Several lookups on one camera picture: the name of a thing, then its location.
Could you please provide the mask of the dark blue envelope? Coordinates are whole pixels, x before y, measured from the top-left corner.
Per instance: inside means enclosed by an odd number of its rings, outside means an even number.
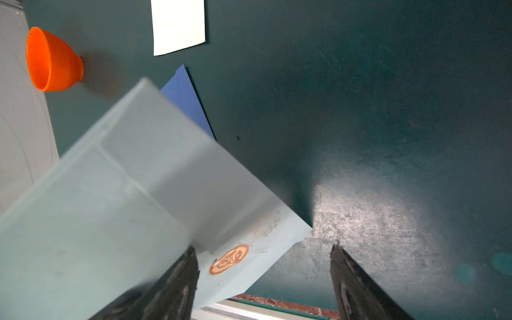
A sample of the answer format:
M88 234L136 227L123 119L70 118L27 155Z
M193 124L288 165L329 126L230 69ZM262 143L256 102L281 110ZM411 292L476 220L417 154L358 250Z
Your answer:
M160 89L160 93L211 137L215 138L192 81L184 65Z

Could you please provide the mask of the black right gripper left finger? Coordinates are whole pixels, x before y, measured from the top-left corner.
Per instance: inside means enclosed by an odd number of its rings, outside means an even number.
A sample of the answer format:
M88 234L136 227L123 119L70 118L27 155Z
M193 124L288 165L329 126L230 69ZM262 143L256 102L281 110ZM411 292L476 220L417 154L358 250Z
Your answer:
M199 279L193 247L154 283L135 287L105 306L92 319L190 319Z

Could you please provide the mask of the light blue envelope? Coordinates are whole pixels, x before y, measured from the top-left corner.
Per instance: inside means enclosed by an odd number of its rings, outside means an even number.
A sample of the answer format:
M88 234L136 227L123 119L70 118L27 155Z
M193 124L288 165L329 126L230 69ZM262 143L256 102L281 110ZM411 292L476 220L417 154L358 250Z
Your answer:
M89 319L197 254L196 309L311 227L143 78L1 216L1 318Z

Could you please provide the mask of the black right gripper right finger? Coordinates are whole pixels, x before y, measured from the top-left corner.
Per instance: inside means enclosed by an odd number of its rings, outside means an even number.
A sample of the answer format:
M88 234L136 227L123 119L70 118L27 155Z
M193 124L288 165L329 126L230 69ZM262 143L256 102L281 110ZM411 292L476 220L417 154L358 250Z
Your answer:
M340 319L413 319L339 243L333 244L330 260Z

